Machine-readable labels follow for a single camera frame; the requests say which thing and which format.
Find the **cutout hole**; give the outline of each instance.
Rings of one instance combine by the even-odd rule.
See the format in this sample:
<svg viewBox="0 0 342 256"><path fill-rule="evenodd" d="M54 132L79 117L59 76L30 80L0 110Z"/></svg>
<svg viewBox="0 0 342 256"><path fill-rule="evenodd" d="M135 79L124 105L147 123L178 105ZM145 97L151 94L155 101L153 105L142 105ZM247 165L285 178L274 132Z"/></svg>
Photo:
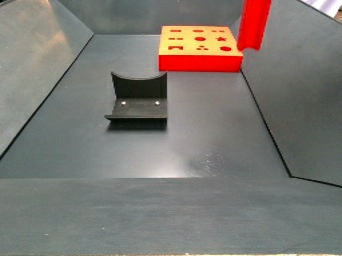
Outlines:
<svg viewBox="0 0 342 256"><path fill-rule="evenodd" d="M222 46L219 49L225 52L231 51L231 48L229 46Z"/></svg>
<svg viewBox="0 0 342 256"><path fill-rule="evenodd" d="M169 46L169 50L174 50L174 49L183 50L185 47L183 46Z"/></svg>
<svg viewBox="0 0 342 256"><path fill-rule="evenodd" d="M207 50L209 50L209 48L206 48L206 46L205 46L205 45L201 45L201 46L197 48L197 50L198 50L198 51L202 51L202 50L207 51Z"/></svg>
<svg viewBox="0 0 342 256"><path fill-rule="evenodd" d="M207 39L206 39L206 37L195 37L195 40L197 41L206 41Z"/></svg>
<svg viewBox="0 0 342 256"><path fill-rule="evenodd" d="M219 42L226 42L226 41L227 41L227 38L226 38L226 37L218 37L217 40L218 40Z"/></svg>

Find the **curved black bracket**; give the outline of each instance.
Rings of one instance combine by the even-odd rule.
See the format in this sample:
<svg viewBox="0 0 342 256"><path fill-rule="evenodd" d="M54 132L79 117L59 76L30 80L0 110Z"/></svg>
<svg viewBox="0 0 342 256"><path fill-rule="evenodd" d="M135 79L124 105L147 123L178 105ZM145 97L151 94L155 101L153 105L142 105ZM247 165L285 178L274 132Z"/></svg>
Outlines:
<svg viewBox="0 0 342 256"><path fill-rule="evenodd" d="M147 79L132 79L112 73L116 95L114 120L167 120L167 73Z"/></svg>

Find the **orange top surface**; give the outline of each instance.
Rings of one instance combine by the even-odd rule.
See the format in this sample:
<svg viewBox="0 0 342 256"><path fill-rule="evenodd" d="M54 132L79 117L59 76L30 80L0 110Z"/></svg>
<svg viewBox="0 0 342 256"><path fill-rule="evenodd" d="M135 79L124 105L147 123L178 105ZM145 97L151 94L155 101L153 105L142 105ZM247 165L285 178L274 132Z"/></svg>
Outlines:
<svg viewBox="0 0 342 256"><path fill-rule="evenodd" d="M163 26L159 55L243 56L227 27Z"/></svg>

